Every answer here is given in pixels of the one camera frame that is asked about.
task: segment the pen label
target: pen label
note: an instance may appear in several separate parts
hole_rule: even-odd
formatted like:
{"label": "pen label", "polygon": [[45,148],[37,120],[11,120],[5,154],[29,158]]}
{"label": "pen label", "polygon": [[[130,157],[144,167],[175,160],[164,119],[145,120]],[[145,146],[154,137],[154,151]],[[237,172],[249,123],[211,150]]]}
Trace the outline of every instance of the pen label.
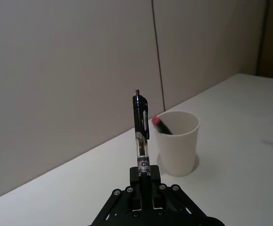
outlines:
{"label": "pen label", "polygon": [[140,156],[137,158],[137,166],[139,173],[150,173],[150,162],[148,156]]}

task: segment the screw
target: screw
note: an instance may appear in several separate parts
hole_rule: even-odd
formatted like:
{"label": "screw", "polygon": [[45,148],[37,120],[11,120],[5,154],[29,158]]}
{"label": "screw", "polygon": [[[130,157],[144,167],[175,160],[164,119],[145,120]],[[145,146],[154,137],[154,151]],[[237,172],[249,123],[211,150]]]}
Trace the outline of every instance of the screw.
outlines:
{"label": "screw", "polygon": [[179,187],[178,187],[178,186],[173,186],[173,190],[174,190],[174,191],[178,191],[178,190],[179,190]]}
{"label": "screw", "polygon": [[127,192],[133,192],[133,188],[128,187],[128,188],[127,188]]}
{"label": "screw", "polygon": [[160,186],[159,186],[159,189],[164,190],[164,189],[165,189],[165,186],[164,186],[164,185],[160,185]]}
{"label": "screw", "polygon": [[162,215],[164,214],[164,212],[163,212],[162,210],[159,210],[159,211],[157,212],[157,214],[160,215],[160,216],[162,216]]}
{"label": "screw", "polygon": [[140,216],[140,213],[137,211],[134,211],[132,215],[134,218],[138,218]]}
{"label": "screw", "polygon": [[119,190],[115,190],[114,192],[113,192],[113,194],[114,195],[119,195],[121,192],[119,191]]}

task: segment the white table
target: white table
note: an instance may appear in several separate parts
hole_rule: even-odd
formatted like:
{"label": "white table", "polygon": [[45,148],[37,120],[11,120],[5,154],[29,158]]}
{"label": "white table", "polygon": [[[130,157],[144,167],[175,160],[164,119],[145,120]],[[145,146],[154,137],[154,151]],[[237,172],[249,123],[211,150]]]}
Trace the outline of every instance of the white table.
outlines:
{"label": "white table", "polygon": [[[273,79],[238,74],[173,109],[201,119],[199,166],[162,182],[227,226],[273,225]],[[156,164],[154,133],[149,153]],[[135,165],[131,129],[0,197],[0,226],[89,225]]]}

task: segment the paper cup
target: paper cup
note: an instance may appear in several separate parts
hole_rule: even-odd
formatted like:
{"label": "paper cup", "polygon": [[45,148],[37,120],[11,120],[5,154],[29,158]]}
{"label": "paper cup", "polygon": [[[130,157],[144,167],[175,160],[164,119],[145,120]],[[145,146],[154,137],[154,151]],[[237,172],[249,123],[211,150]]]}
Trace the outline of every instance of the paper cup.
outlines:
{"label": "paper cup", "polygon": [[200,121],[185,111],[165,112],[159,117],[173,133],[167,135],[155,130],[162,165],[172,176],[186,176],[191,173],[195,163]]}

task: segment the red pen tip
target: red pen tip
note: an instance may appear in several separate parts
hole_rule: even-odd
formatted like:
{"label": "red pen tip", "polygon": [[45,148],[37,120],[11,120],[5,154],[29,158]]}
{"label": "red pen tip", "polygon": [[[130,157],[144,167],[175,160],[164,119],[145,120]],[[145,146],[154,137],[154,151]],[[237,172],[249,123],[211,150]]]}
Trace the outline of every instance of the red pen tip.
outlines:
{"label": "red pen tip", "polygon": [[158,116],[154,116],[152,118],[153,125],[157,125],[160,122],[160,118]]}

